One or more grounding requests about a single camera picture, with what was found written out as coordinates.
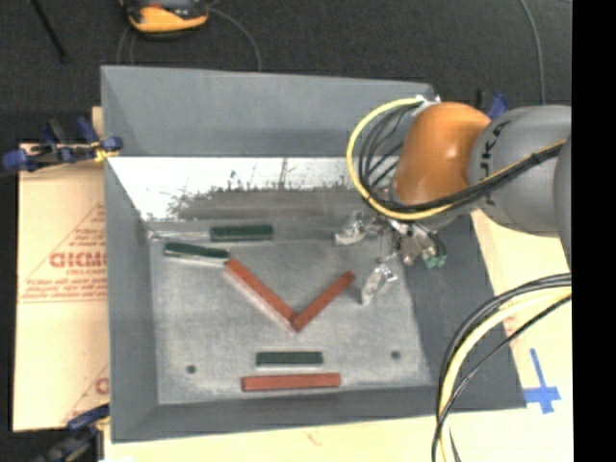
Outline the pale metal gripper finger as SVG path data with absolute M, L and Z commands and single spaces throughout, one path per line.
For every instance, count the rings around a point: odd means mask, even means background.
M 352 245 L 364 241 L 371 233 L 374 217 L 363 211 L 353 211 L 343 226 L 333 234 L 335 245 Z
M 361 304 L 370 305 L 386 286 L 397 281 L 398 277 L 389 265 L 379 264 L 370 272 L 361 288 Z

